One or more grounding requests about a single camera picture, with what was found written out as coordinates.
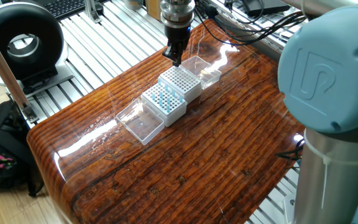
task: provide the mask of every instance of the black cable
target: black cable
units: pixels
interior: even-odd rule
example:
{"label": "black cable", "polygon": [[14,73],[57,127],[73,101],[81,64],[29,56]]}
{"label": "black cable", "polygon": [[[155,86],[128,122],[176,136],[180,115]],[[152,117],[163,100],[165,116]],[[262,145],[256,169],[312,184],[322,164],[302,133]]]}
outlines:
{"label": "black cable", "polygon": [[204,25],[205,29],[209,32],[209,34],[211,34],[211,36],[212,36],[215,40],[217,40],[217,41],[219,41],[219,42],[221,42],[221,43],[224,43],[224,44],[230,44],[231,46],[243,46],[243,45],[246,45],[246,44],[233,44],[233,43],[230,43],[230,42],[228,43],[228,42],[225,42],[225,41],[223,41],[223,40],[221,40],[221,39],[215,37],[215,35],[213,35],[212,32],[208,29],[208,27],[205,25],[205,23],[204,23],[204,21],[202,20],[201,16],[198,14],[197,9],[195,10],[195,13],[197,14],[197,17],[200,19],[201,23]]}
{"label": "black cable", "polygon": [[293,25],[293,24],[296,24],[298,22],[301,22],[304,20],[304,16],[301,12],[294,12],[290,15],[287,15],[283,18],[281,18],[278,22],[276,22],[274,25],[272,25],[271,27],[269,28],[266,28],[266,29],[261,29],[261,30],[255,30],[255,31],[252,31],[253,34],[247,34],[247,35],[242,35],[242,37],[244,36],[251,36],[251,35],[255,35],[255,34],[259,34],[262,32],[262,34],[260,36],[258,36],[257,38],[255,38],[254,40],[242,40],[242,39],[238,39],[236,36],[234,35],[231,35],[227,29],[223,28],[218,22],[215,21],[216,25],[222,29],[227,36],[231,37],[232,39],[234,40],[237,40],[239,42],[241,42],[241,44],[233,44],[233,43],[230,43],[230,42],[226,42],[226,41],[223,41],[219,38],[217,38],[215,35],[212,34],[212,32],[210,31],[210,29],[206,26],[206,24],[204,23],[204,21],[202,20],[202,13],[205,12],[205,8],[203,8],[202,6],[200,6],[199,4],[196,5],[196,8],[195,8],[195,14],[197,15],[197,17],[200,19],[201,23],[204,25],[205,29],[209,32],[209,34],[212,35],[212,37],[214,39],[216,39],[217,41],[221,42],[221,43],[224,43],[224,44],[230,44],[230,45],[233,45],[233,46],[242,46],[242,45],[249,45],[249,44],[253,44],[257,41],[260,41],[262,40],[263,38],[267,37],[268,35],[270,34],[273,34],[275,31],[279,30],[280,28],[284,27],[284,26],[287,26],[289,24]]}
{"label": "black cable", "polygon": [[297,17],[302,16],[302,14],[299,13],[294,13],[291,15],[288,15],[286,17],[284,17],[283,19],[280,19],[278,22],[276,22],[274,25],[272,25],[268,31],[264,32],[263,34],[261,34],[258,38],[256,38],[255,40],[242,40],[242,39],[238,39],[236,36],[233,36],[231,34],[229,34],[220,24],[217,23],[218,27],[221,28],[223,31],[225,31],[225,33],[233,38],[234,40],[237,40],[239,42],[243,42],[243,43],[247,43],[247,44],[252,44],[256,41],[262,40],[263,38],[267,37],[270,34],[273,34],[275,31],[279,30],[280,28],[282,28],[285,25],[291,24],[293,23],[293,20],[296,19]]}
{"label": "black cable", "polygon": [[253,21],[249,21],[249,22],[243,22],[243,21],[241,21],[241,20],[239,20],[239,19],[236,19],[236,21],[237,22],[240,22],[240,23],[242,23],[242,24],[253,24],[253,23],[255,23],[256,21],[258,21],[261,17],[262,17],[262,15],[264,14],[264,10],[265,10],[265,1],[264,0],[259,0],[260,1],[260,3],[262,4],[262,8],[261,8],[261,10],[260,10],[260,13],[259,13],[259,16],[257,16]]}

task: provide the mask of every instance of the glossy table surface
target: glossy table surface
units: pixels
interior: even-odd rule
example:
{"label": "glossy table surface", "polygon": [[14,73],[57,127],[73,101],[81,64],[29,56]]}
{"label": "glossy table surface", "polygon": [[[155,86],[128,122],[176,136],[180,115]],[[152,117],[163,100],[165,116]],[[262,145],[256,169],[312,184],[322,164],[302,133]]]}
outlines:
{"label": "glossy table surface", "polygon": [[275,152],[303,128],[283,104],[277,64],[202,25],[183,58],[194,55],[220,81],[146,146],[114,116],[172,66],[161,51],[31,129],[45,185],[72,222],[244,223],[291,167]]}

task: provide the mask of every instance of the white box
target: white box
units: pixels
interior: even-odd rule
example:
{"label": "white box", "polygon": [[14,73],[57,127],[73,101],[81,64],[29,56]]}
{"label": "white box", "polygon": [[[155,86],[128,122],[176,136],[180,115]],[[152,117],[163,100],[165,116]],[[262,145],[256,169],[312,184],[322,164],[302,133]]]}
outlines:
{"label": "white box", "polygon": [[172,88],[166,83],[155,84],[146,90],[142,94],[142,101],[164,120],[166,127],[169,127],[186,113],[187,102],[183,99],[183,95],[175,93],[174,96]]}

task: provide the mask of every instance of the transparent box lid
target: transparent box lid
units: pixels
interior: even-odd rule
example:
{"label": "transparent box lid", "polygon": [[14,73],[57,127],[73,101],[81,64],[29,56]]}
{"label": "transparent box lid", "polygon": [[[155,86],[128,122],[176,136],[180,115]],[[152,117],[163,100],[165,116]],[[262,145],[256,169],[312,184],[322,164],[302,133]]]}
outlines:
{"label": "transparent box lid", "polygon": [[165,127],[164,120],[140,99],[134,100],[118,113],[116,118],[143,145],[149,143]]}
{"label": "transparent box lid", "polygon": [[181,66],[201,80],[203,90],[218,82],[222,74],[221,71],[214,69],[210,63],[204,61],[199,56],[193,56],[185,60]]}

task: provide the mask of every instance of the cable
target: cable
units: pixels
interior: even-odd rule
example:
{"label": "cable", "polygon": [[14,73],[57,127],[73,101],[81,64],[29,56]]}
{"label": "cable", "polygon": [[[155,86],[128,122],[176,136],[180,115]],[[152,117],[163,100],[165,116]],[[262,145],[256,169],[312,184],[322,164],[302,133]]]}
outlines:
{"label": "cable", "polygon": [[253,24],[253,23],[255,23],[256,21],[258,21],[258,20],[263,16],[264,10],[265,10],[265,1],[264,1],[264,0],[260,0],[260,3],[261,3],[261,5],[262,5],[262,9],[260,10],[259,16],[256,17],[256,19],[254,19],[253,21],[250,21],[250,22],[243,22],[243,21],[241,21],[241,20],[239,20],[239,19],[236,19],[236,21],[237,21],[237,22],[240,22],[240,23],[242,23],[242,24]]}
{"label": "cable", "polygon": [[[253,44],[257,41],[260,41],[262,40],[263,38],[267,37],[268,35],[270,34],[273,34],[274,32],[276,32],[277,30],[281,29],[282,27],[286,27],[286,26],[294,26],[296,24],[299,24],[301,22],[303,22],[306,17],[303,16],[302,12],[294,12],[290,15],[287,15],[283,18],[281,18],[279,21],[277,21],[275,24],[273,24],[271,27],[266,27],[266,28],[263,28],[261,30],[247,30],[247,29],[240,29],[240,28],[236,28],[237,30],[241,30],[241,31],[244,31],[244,32],[249,32],[251,34],[246,34],[246,35],[238,35],[238,36],[235,36],[235,35],[231,35],[226,27],[227,27],[227,24],[225,24],[224,22],[222,22],[222,24],[225,26],[223,27],[218,21],[217,18],[215,18],[215,16],[218,14],[218,12],[216,11],[216,8],[213,8],[215,9],[215,11],[212,10],[211,6],[205,6],[203,4],[203,2],[201,2],[200,0],[199,1],[196,1],[196,7],[195,7],[195,14],[197,15],[197,17],[200,19],[201,23],[204,25],[204,27],[206,28],[206,30],[209,32],[209,34],[212,35],[212,37],[214,39],[216,39],[217,41],[219,42],[222,42],[224,44],[230,44],[230,45],[233,45],[233,46],[242,46],[242,45],[249,45],[249,44]],[[212,34],[212,32],[210,31],[210,29],[206,26],[206,24],[204,23],[203,21],[203,14],[207,14],[208,18],[209,19],[212,19],[216,25],[226,33],[226,35],[238,42],[240,42],[240,44],[235,44],[235,43],[230,43],[228,41],[223,41],[219,38],[217,38],[215,35]],[[248,36],[252,36],[252,35],[256,35],[256,34],[259,34],[258,37],[256,37],[255,39],[252,39],[252,40],[243,40],[243,39],[239,39],[238,37],[248,37]]]}

